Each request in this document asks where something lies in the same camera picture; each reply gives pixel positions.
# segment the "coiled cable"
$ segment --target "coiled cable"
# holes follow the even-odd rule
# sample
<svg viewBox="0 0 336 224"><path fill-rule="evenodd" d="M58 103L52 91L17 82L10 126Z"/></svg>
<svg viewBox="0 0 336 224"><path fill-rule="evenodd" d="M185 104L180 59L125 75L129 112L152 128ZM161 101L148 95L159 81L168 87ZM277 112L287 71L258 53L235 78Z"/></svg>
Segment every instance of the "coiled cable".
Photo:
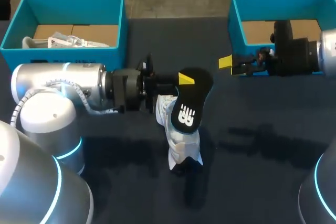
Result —
<svg viewBox="0 0 336 224"><path fill-rule="evenodd" d="M56 92L56 93L59 93L61 95L63 95L59 90L57 89L53 89L53 88L50 88L49 86L53 85L53 84L56 84L56 83L64 83L64 84L67 84L67 85L70 85L71 87L73 87L73 89L77 92L77 94L79 95L79 98L80 100L82 101L85 109L87 110L87 112L91 115L104 115L104 114L112 114L112 113L118 113L118 110L117 109L107 109L107 110L93 110L89 103L88 103L88 100L86 98L86 96L84 95L83 91L81 90L80 86L72 81L69 81L69 80L66 80L66 79L55 79L55 80L50 80L50 81L47 81L45 83L45 86L44 87L41 87L41 88L33 88L33 89L29 89L26 93L25 93L25 96L22 97L22 99L19 101L19 103L16 105L15 109L14 109L14 112L12 114L12 117L11 117L11 126L12 127L16 127L16 122L17 122L17 118L18 118L18 115L23 107L23 105L30 99L32 98L34 95L40 93L40 92L43 92L43 91L47 91L47 92Z"/></svg>

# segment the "blue bin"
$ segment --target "blue bin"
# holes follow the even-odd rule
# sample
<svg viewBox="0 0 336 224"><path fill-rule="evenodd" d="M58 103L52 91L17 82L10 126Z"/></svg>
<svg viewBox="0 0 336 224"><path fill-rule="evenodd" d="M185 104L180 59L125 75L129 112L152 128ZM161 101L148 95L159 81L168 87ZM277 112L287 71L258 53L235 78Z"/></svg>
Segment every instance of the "blue bin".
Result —
<svg viewBox="0 0 336 224"><path fill-rule="evenodd" d="M38 25L118 25L115 47L22 49ZM124 0L21 0L0 50L13 71L32 61L102 63L108 70L124 67L128 20Z"/></svg>
<svg viewBox="0 0 336 224"><path fill-rule="evenodd" d="M316 19L321 30L336 28L336 0L231 0L228 31L234 54L254 54L274 44L247 43L242 22Z"/></svg>

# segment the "white sneaker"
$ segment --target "white sneaker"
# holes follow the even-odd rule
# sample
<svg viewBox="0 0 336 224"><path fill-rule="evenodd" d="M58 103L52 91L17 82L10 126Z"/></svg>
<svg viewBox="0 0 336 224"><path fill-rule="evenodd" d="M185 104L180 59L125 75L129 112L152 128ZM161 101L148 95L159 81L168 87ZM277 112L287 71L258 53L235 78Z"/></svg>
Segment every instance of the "white sneaker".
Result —
<svg viewBox="0 0 336 224"><path fill-rule="evenodd" d="M171 123L171 113L177 97L172 95L158 95L155 114L158 124L164 126L169 144L168 163L172 170L176 164L182 163L187 157L203 165L199 149L200 134L198 130L193 134L178 132Z"/></svg>
<svg viewBox="0 0 336 224"><path fill-rule="evenodd" d="M86 41L75 36L54 33L48 39L32 39L25 37L22 48L69 48L69 47L109 47L106 44Z"/></svg>

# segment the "shoe laces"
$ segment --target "shoe laces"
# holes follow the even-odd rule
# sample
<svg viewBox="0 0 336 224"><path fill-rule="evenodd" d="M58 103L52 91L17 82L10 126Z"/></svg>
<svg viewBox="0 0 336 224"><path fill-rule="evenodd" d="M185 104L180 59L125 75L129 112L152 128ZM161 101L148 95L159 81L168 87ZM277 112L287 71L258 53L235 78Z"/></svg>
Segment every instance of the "shoe laces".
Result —
<svg viewBox="0 0 336 224"><path fill-rule="evenodd" d="M175 100L176 100L175 96L173 96L173 95L165 95L164 100L162 102L162 109L163 109L164 113L166 113L167 107L169 106L169 104L171 104Z"/></svg>

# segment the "table surface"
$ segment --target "table surface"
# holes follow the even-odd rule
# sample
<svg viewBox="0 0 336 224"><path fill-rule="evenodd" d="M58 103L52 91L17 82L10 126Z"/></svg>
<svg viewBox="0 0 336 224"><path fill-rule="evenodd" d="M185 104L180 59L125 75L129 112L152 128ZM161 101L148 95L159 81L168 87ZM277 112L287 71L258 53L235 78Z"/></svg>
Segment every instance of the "table surface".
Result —
<svg viewBox="0 0 336 224"><path fill-rule="evenodd" d="M334 136L336 81L219 71L218 58L231 54L226 18L132 19L128 45L128 67L152 52L157 72L201 66L214 74L199 130L204 166L170 172L153 115L81 116L93 224L300 223L300 184ZM0 120L9 122L3 58L0 78Z"/></svg>

